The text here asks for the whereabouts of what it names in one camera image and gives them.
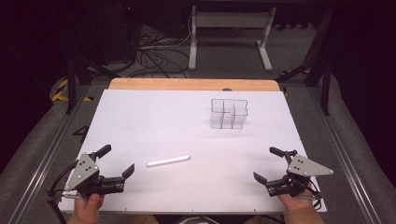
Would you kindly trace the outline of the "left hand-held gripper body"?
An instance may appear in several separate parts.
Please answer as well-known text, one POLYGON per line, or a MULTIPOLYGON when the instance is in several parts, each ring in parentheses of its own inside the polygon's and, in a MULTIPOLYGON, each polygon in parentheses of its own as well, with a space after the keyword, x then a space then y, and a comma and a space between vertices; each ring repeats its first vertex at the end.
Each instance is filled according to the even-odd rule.
POLYGON ((123 192, 125 177, 104 177, 95 163, 97 158, 102 158, 105 152, 83 153, 78 159, 75 169, 65 186, 66 191, 76 190, 83 197, 90 197, 97 193, 100 195, 123 192))

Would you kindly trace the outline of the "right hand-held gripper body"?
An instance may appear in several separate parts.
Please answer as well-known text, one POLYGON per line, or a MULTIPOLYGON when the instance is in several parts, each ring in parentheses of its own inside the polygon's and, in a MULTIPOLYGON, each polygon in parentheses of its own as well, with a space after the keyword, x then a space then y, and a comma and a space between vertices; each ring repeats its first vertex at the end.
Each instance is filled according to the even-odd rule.
POLYGON ((296 150, 284 151, 287 162, 286 174, 278 180, 267 181, 265 187, 271 197, 289 194, 291 197, 299 196, 304 191, 310 191, 314 197, 319 197, 317 190, 311 189, 308 184, 312 176, 332 175, 333 170, 315 161, 300 155, 296 150))

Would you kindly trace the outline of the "white pen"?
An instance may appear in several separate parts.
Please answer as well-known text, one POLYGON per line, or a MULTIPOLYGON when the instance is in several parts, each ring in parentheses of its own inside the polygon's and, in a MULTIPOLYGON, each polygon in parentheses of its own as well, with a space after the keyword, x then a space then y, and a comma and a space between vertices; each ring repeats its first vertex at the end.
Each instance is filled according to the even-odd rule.
POLYGON ((164 160, 159 160, 159 161, 150 161, 147 163, 147 167, 152 168, 152 167, 157 167, 157 166, 163 166, 163 165, 188 161, 190 158, 191 158, 190 155, 184 155, 184 156, 179 156, 179 157, 174 157, 174 158, 169 158, 169 159, 164 159, 164 160))

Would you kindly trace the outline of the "clear plastic organizer box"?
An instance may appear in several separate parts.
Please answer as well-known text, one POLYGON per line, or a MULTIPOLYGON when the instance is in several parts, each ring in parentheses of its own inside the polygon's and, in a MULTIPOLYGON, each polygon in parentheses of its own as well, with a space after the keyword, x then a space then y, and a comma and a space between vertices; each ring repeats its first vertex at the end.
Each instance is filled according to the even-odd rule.
POLYGON ((212 99, 210 127, 212 129, 244 128, 248 117, 248 101, 240 99, 212 99))

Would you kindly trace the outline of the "person's right hand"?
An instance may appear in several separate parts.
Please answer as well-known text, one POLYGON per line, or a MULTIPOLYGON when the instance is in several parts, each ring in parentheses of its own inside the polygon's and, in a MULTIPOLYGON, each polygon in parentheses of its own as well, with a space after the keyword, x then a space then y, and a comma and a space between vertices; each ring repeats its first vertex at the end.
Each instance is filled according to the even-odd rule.
POLYGON ((291 197, 289 194, 281 194, 278 195, 277 198, 282 202, 287 212, 313 206, 313 202, 310 199, 291 197))

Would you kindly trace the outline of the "person's left hand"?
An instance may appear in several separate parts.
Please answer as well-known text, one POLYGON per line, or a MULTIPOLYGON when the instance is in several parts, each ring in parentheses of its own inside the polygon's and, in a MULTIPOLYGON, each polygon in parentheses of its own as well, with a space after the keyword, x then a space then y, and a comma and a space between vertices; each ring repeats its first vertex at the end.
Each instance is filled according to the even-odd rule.
POLYGON ((75 200, 74 215, 85 220, 99 220, 99 210, 105 200, 104 195, 92 194, 88 199, 75 200))

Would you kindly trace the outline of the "person's left leg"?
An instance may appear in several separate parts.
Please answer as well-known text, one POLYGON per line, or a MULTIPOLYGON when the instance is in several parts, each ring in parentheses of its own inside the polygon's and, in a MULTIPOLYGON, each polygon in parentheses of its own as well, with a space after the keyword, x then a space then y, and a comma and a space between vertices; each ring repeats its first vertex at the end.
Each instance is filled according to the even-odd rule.
POLYGON ((159 224, 153 215, 130 215, 128 224, 159 224))

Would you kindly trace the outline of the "yellow black floor tape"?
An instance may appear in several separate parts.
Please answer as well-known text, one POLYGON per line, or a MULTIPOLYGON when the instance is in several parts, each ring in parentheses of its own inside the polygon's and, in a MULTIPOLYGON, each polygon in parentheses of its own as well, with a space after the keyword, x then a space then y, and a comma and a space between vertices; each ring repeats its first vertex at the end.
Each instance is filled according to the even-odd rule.
POLYGON ((59 84, 59 87, 57 88, 56 92, 52 96, 51 100, 53 102, 55 101, 60 101, 60 102, 68 102, 69 98, 67 96, 63 96, 63 90, 66 87, 66 84, 68 82, 68 79, 65 77, 61 83, 59 84))

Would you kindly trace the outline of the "white board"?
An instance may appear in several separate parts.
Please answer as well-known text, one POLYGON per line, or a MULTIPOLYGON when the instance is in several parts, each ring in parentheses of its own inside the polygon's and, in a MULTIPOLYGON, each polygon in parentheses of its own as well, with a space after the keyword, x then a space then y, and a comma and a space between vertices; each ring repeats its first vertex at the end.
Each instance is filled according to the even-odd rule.
POLYGON ((81 147, 111 151, 97 165, 118 176, 134 165, 124 191, 106 197, 112 214, 267 214, 282 211, 253 173, 267 180, 286 174, 270 152, 307 157, 280 91, 104 91, 81 147), (247 100, 244 128, 212 129, 212 99, 247 100), (148 168, 150 161, 190 155, 188 161, 148 168))

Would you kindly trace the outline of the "black metal stand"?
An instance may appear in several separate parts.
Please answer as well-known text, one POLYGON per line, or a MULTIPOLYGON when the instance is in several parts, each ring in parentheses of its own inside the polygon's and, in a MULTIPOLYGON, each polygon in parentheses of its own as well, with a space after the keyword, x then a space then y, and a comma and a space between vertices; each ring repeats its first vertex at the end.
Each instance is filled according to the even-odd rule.
POLYGON ((71 57, 66 64, 66 77, 68 81, 68 107, 66 111, 67 114, 70 114, 75 105, 77 104, 76 79, 78 79, 82 85, 90 85, 92 82, 92 76, 90 75, 89 67, 96 70, 99 74, 105 75, 106 77, 118 77, 118 75, 116 75, 115 73, 86 57, 71 57))
POLYGON ((286 72, 284 75, 276 78, 277 83, 282 83, 298 74, 301 74, 306 69, 310 69, 307 77, 304 80, 306 87, 315 87, 320 80, 321 84, 321 95, 320 95, 320 106, 323 113, 329 116, 329 94, 330 94, 330 83, 331 83, 331 66, 329 58, 322 49, 323 41, 326 37, 329 23, 332 18, 332 9, 327 9, 323 19, 321 20, 317 33, 306 53, 303 63, 297 68, 286 72))

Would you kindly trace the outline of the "white rounded object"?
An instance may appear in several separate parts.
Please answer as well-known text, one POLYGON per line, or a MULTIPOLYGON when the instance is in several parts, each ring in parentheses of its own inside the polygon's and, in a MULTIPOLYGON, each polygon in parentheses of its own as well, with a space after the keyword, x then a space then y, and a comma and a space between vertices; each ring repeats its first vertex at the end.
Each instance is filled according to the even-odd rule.
POLYGON ((216 220, 206 217, 206 216, 197 216, 197 217, 183 217, 177 224, 219 224, 216 220))

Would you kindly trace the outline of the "black equipment with red light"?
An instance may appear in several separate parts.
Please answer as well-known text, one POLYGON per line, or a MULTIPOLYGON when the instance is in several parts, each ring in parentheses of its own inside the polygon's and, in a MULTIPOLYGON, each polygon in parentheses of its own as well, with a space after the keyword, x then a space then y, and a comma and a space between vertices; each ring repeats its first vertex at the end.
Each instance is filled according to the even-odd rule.
POLYGON ((123 5, 94 3, 89 13, 104 59, 107 62, 133 61, 134 34, 125 18, 123 5))

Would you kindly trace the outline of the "aluminium rail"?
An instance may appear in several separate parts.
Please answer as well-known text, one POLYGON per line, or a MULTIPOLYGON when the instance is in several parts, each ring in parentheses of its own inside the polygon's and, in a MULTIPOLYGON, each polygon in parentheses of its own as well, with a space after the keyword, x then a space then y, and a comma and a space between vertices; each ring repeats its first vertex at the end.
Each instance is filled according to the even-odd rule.
POLYGON ((343 169, 348 185, 350 186, 353 195, 358 202, 367 224, 383 224, 381 218, 375 210, 374 204, 372 203, 366 188, 361 181, 360 176, 352 164, 351 159, 347 155, 346 148, 332 123, 331 117, 326 115, 321 107, 320 97, 317 91, 314 88, 308 88, 307 91, 326 126, 327 133, 329 134, 333 144, 334 154, 336 155, 337 160, 343 169))
POLYGON ((69 114, 67 104, 55 104, 28 134, 0 175, 0 210, 6 214, 4 224, 24 221, 90 87, 78 88, 77 102, 69 114))

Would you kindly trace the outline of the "white metal desk frame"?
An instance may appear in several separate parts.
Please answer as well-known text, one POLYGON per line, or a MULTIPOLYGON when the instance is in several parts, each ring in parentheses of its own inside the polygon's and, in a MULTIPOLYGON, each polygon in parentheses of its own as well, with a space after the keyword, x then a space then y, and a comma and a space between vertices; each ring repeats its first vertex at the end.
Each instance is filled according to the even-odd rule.
POLYGON ((271 7, 264 12, 207 12, 198 11, 197 6, 191 7, 191 46, 188 68, 194 70, 197 61, 197 29, 198 28, 260 28, 263 36, 256 41, 257 48, 262 58, 264 69, 268 72, 273 70, 266 43, 271 31, 272 23, 276 15, 276 8, 271 7))

